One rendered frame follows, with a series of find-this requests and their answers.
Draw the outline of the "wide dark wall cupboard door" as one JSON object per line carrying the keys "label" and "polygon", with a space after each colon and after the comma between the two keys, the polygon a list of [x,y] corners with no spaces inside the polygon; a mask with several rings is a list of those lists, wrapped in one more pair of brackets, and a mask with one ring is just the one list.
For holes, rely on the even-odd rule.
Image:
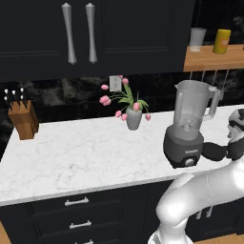
{"label": "wide dark wall cupboard door", "polygon": [[[86,76],[182,72],[195,0],[81,0]],[[86,5],[95,5],[97,62],[90,57]]]}

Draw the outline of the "pink tulips bunch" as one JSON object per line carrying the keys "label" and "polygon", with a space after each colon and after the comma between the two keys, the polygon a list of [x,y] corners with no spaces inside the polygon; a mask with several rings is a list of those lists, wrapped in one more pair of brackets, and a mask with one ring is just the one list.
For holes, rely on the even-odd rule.
{"label": "pink tulips bunch", "polygon": [[133,99],[132,90],[129,85],[129,79],[123,75],[119,75],[119,81],[123,84],[124,91],[115,91],[112,96],[103,95],[99,98],[99,103],[103,106],[109,106],[113,100],[117,100],[118,103],[126,103],[126,106],[115,113],[115,117],[121,118],[122,121],[125,121],[128,116],[125,112],[125,109],[131,109],[133,112],[139,112],[146,110],[145,118],[150,121],[151,115],[149,113],[149,105],[146,101],[136,96],[136,99]]}

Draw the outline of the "grey tumbler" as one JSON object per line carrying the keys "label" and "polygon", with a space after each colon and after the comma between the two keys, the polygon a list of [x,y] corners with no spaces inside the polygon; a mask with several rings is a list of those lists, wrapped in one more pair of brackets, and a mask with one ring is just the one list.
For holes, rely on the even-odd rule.
{"label": "grey tumbler", "polygon": [[199,52],[204,41],[206,29],[191,28],[190,51]]}

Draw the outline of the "dark drawer front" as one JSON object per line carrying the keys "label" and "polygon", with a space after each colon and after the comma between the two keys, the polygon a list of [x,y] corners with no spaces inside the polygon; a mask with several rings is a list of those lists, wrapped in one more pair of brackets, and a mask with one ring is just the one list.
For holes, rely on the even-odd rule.
{"label": "dark drawer front", "polygon": [[[77,209],[62,213],[51,213],[32,217],[42,236],[62,234],[67,231],[85,230],[117,223],[140,222],[144,218],[145,204],[129,203],[121,205],[109,205],[92,209]],[[88,227],[70,229],[70,224],[91,222]]]}
{"label": "dark drawer front", "polygon": [[[113,190],[105,190],[101,192],[82,193],[52,199],[32,201],[27,203],[26,207],[30,216],[39,216],[42,214],[55,213],[56,211],[64,211],[66,209],[72,209],[73,207],[83,205],[92,207],[101,206],[102,204],[144,201],[147,198],[147,193],[148,187],[146,185],[138,185]],[[87,204],[79,204],[68,207],[65,206],[65,202],[67,200],[76,201],[81,200],[84,197],[87,197],[90,202]]]}
{"label": "dark drawer front", "polygon": [[139,231],[127,228],[60,235],[43,240],[41,244],[74,244],[88,242],[90,239],[94,244],[146,244]]}

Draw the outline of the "wooden wall shelf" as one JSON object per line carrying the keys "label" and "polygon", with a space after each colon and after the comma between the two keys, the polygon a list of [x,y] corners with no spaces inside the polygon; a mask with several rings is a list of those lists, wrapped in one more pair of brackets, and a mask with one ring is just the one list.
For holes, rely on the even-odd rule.
{"label": "wooden wall shelf", "polygon": [[244,69],[244,44],[229,45],[224,54],[213,53],[213,46],[199,52],[187,48],[183,72]]}

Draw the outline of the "wooden knife block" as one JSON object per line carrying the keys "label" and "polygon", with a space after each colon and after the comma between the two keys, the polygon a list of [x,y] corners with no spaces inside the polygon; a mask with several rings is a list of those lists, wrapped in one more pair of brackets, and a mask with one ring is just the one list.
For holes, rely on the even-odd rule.
{"label": "wooden knife block", "polygon": [[23,102],[17,103],[14,101],[8,116],[15,129],[17,129],[21,140],[34,138],[39,130],[39,122],[30,100],[27,105],[24,105]]}

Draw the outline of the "black handled knife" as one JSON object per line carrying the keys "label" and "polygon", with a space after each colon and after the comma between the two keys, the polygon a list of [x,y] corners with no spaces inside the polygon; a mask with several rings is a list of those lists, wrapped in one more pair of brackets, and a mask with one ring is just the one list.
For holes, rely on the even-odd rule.
{"label": "black handled knife", "polygon": [[18,97],[16,91],[13,90],[13,91],[11,91],[11,93],[12,93],[12,96],[13,96],[13,100],[16,101],[18,106],[20,107],[20,101],[19,101],[19,97]]}
{"label": "black handled knife", "polygon": [[23,104],[24,104],[24,106],[27,108],[28,107],[28,101],[27,101],[27,99],[26,99],[26,95],[25,95],[25,93],[24,93],[24,88],[20,88],[20,98],[21,98],[21,100],[22,100],[22,102],[23,102]]}
{"label": "black handled knife", "polygon": [[12,110],[12,104],[11,104],[11,101],[10,101],[9,90],[5,89],[4,92],[5,92],[4,99],[5,99],[6,103],[8,104],[9,108]]}

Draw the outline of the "grey blender base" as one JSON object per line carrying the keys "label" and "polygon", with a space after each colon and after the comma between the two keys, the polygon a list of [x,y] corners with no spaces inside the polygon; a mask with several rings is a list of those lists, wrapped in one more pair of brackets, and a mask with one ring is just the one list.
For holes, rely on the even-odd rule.
{"label": "grey blender base", "polygon": [[166,129],[163,152],[174,169],[195,166],[201,156],[204,137],[201,132],[193,140],[185,140],[173,134],[173,125]]}

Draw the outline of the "black blender lid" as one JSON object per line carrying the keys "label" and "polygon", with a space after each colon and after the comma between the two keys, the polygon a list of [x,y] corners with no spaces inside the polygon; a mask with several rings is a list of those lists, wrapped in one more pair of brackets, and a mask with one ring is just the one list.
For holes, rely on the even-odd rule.
{"label": "black blender lid", "polygon": [[227,154],[227,147],[220,146],[213,142],[205,142],[202,148],[202,155],[212,161],[221,161]]}

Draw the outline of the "grey flower vase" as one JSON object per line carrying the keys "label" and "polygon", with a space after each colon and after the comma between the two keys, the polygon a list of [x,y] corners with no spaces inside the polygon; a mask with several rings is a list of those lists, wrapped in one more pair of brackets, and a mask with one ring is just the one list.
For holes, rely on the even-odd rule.
{"label": "grey flower vase", "polygon": [[135,112],[134,110],[127,108],[126,109],[127,115],[127,126],[131,131],[136,131],[140,125],[142,111]]}

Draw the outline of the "clear blender jar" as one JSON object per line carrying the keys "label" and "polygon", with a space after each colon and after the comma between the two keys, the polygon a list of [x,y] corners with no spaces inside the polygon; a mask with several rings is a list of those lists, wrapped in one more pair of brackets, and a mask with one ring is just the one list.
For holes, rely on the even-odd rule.
{"label": "clear blender jar", "polygon": [[201,124],[214,118],[220,90],[207,83],[183,80],[177,85],[173,133],[183,140],[195,140]]}

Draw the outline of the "white wall socket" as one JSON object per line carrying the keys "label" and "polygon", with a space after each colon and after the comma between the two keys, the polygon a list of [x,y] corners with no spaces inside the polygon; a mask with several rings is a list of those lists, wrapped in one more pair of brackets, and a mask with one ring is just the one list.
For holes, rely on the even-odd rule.
{"label": "white wall socket", "polygon": [[118,75],[113,75],[110,77],[110,91],[111,92],[121,92],[122,82]]}

